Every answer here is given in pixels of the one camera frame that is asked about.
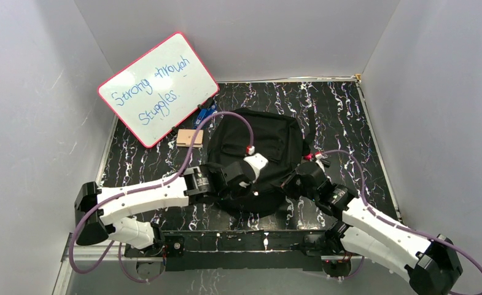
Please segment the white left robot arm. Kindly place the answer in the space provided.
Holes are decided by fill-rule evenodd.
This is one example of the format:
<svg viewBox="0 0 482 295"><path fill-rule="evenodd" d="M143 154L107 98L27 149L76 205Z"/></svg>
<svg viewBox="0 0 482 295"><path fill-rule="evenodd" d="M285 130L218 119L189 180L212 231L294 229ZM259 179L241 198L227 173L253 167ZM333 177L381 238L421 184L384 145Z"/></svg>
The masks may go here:
<svg viewBox="0 0 482 295"><path fill-rule="evenodd" d="M249 192L267 164L256 154L226 167L207 163L188 168L180 176L127 187L85 183L74 204L75 243L89 246L113 240L156 256L163 250L162 232L154 224L135 219L136 214L237 199Z"/></svg>

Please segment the black student backpack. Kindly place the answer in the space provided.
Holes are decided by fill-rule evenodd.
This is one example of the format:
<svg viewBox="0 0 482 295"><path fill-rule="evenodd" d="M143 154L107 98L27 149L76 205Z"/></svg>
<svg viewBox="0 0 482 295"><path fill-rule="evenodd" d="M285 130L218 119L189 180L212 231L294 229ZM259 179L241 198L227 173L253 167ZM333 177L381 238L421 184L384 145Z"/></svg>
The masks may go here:
<svg viewBox="0 0 482 295"><path fill-rule="evenodd" d="M281 184L311 153L316 137L314 109L307 110L307 134L294 117L247 108L234 113L224 116L212 133L208 161L224 167L241 162L260 171L254 183L237 186L237 192L218 206L229 214L273 214L286 199Z"/></svg>

